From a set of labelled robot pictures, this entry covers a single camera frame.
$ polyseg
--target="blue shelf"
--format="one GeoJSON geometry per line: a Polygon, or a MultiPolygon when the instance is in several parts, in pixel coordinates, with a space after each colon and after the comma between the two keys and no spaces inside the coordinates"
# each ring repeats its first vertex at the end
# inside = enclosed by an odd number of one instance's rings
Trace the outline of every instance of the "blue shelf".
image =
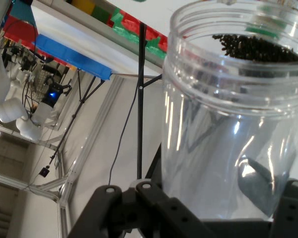
{"type": "Polygon", "coordinates": [[[109,80],[111,75],[111,69],[94,61],[93,59],[82,55],[44,35],[39,35],[36,38],[36,46],[63,61],[68,62],[75,67],[86,71],[96,77],[101,78],[102,80],[109,80]]]}

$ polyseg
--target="screw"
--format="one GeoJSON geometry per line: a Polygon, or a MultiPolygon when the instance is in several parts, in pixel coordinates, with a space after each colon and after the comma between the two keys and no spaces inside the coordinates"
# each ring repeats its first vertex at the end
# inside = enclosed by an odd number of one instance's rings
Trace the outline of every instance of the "screw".
{"type": "Polygon", "coordinates": [[[151,185],[148,183],[145,183],[145,184],[143,184],[143,188],[146,188],[146,189],[151,188],[151,185]]]}
{"type": "Polygon", "coordinates": [[[109,187],[108,189],[106,189],[106,192],[108,192],[108,193],[112,193],[114,191],[115,191],[115,189],[113,189],[112,187],[109,187]]]}

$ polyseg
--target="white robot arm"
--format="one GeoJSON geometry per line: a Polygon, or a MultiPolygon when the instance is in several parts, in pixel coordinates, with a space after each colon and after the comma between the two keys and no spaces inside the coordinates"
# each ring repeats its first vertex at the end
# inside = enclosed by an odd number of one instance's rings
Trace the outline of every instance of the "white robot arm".
{"type": "Polygon", "coordinates": [[[37,141],[42,135],[42,128],[39,125],[45,122],[53,108],[40,103],[33,116],[35,122],[33,123],[18,98],[6,100],[10,84],[11,81],[6,73],[0,54],[0,120],[2,122],[16,120],[16,126],[20,130],[21,135],[37,141]]]}

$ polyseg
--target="clear plastic jar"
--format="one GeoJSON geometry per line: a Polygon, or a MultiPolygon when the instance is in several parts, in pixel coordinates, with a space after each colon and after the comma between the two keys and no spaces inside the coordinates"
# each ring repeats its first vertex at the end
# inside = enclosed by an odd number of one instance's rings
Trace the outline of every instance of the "clear plastic jar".
{"type": "Polygon", "coordinates": [[[214,34],[255,35],[298,54],[298,11],[200,1],[175,12],[163,73],[163,189],[200,219],[266,219],[298,154],[298,63],[226,57],[214,34]]]}

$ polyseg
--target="blue light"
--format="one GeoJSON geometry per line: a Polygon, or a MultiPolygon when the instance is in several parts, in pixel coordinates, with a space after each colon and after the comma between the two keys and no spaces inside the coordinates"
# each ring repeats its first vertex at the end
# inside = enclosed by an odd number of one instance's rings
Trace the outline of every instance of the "blue light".
{"type": "Polygon", "coordinates": [[[54,97],[56,97],[56,93],[50,93],[50,96],[51,96],[52,98],[54,98],[54,97]]]}

